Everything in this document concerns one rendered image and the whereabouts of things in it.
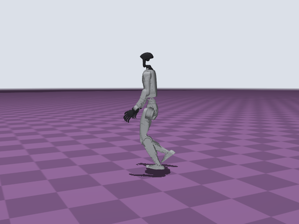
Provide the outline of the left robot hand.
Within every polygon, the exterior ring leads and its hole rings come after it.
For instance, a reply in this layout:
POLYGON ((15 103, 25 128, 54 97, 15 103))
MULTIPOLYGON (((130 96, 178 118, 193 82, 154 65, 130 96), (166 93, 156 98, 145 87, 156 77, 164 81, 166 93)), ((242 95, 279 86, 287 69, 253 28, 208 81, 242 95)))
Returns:
POLYGON ((124 120, 129 123, 129 120, 131 119, 131 117, 134 115, 134 113, 136 113, 138 111, 139 111, 139 108, 136 111, 133 108, 132 108, 132 110, 126 111, 124 113, 125 115, 123 117, 124 120))

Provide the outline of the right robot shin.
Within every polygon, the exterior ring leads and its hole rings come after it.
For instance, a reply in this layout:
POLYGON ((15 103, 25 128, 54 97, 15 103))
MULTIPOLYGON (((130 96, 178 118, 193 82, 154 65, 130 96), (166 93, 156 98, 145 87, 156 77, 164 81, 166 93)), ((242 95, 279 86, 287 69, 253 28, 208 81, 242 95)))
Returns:
POLYGON ((162 147, 161 145, 159 145, 159 143, 156 142, 155 140, 153 140, 152 143, 154 144, 154 146, 156 148, 156 151, 159 151, 159 152, 164 153, 164 154, 168 154, 169 153, 169 151, 167 149, 165 149, 164 147, 162 147))

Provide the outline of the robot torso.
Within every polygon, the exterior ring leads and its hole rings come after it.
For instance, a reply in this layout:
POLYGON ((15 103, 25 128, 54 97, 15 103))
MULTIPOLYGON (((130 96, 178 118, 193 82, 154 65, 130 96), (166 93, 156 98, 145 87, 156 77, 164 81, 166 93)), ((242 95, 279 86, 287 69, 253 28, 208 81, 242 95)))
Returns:
MULTIPOLYGON (((150 95, 148 95, 146 98, 150 98, 148 99, 148 104, 146 108, 152 107, 155 110, 155 114, 154 116, 156 116, 158 114, 158 106, 156 104, 156 100, 154 99, 154 97, 157 97, 157 77, 156 77, 156 72, 155 70, 149 70, 148 68, 144 71, 150 71, 151 72, 151 79, 150 79, 150 95)), ((144 87, 144 78, 142 76, 142 83, 143 83, 143 88, 144 87)))

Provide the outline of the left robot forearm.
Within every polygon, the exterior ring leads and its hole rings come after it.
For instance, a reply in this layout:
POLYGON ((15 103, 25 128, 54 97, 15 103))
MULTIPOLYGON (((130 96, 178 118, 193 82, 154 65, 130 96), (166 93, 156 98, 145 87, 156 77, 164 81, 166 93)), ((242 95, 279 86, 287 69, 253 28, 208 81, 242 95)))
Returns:
POLYGON ((140 99, 138 100, 138 102, 136 103, 136 105, 133 108, 135 111, 138 108, 140 109, 142 107, 143 103, 146 101, 146 94, 147 94, 147 90, 146 89, 142 90, 140 99))

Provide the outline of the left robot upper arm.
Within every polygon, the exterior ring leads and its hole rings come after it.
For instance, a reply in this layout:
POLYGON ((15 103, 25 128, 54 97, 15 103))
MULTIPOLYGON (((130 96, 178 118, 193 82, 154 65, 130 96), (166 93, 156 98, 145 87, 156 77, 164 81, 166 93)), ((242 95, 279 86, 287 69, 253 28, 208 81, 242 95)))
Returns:
POLYGON ((150 79, 151 79, 151 72, 146 71, 143 73, 143 78, 144 78, 144 87, 147 90, 146 97, 150 95, 150 79))

